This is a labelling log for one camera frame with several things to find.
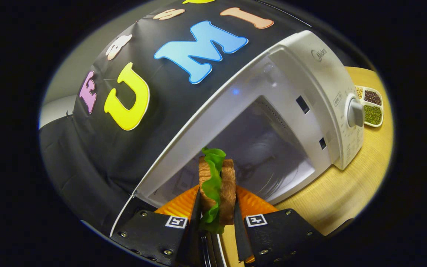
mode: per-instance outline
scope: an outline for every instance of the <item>beans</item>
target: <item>beans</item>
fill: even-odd
[[[366,90],[364,99],[365,101],[372,102],[377,105],[381,105],[380,97],[375,92]]]
[[[357,90],[357,95],[358,95],[359,99],[361,99],[361,95],[362,95],[363,89],[360,88],[360,87],[357,87],[357,86],[355,87],[355,89]]]
[[[364,105],[365,110],[365,121],[374,125],[380,124],[381,121],[381,110],[377,106]]]

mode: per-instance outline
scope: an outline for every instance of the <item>wooden table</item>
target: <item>wooden table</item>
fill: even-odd
[[[380,92],[383,98],[383,124],[365,125],[363,146],[343,171],[334,165],[307,187],[275,205],[292,208],[322,235],[327,235],[350,218],[356,217],[374,196],[390,162],[393,148],[393,117],[385,88],[374,71],[346,67],[357,86]],[[225,227],[221,236],[228,267],[244,267],[238,262],[234,226]]]

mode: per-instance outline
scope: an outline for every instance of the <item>orange letter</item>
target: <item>orange letter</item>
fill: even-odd
[[[157,15],[155,15],[153,17],[154,20],[169,20],[171,17],[176,17],[177,15],[180,15],[182,13],[184,13],[185,10],[177,10],[177,9],[173,9],[173,10],[166,10],[162,13],[159,13]]]
[[[250,14],[248,12],[240,10],[238,7],[231,7],[229,9],[225,9],[220,13],[221,16],[234,16],[242,20],[246,20],[247,22],[251,22],[255,25],[258,29],[266,29],[269,26],[274,24],[273,20],[266,20],[262,17],[255,16],[253,14]]]
[[[149,104],[149,87],[147,83],[132,70],[133,63],[129,62],[118,75],[118,83],[125,82],[136,94],[134,106],[128,110],[116,97],[113,88],[105,101],[105,112],[110,113],[115,122],[124,130],[129,131],[138,126],[146,113]]]

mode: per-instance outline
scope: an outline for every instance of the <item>lettuce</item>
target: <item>lettuce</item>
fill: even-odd
[[[215,201],[215,205],[203,215],[200,220],[200,227],[214,234],[222,234],[224,227],[220,225],[218,211],[220,206],[220,188],[222,187],[220,174],[226,154],[220,149],[207,149],[207,147],[202,149],[202,153],[205,154],[205,161],[209,164],[211,174],[210,179],[202,184],[202,190],[207,197]]]

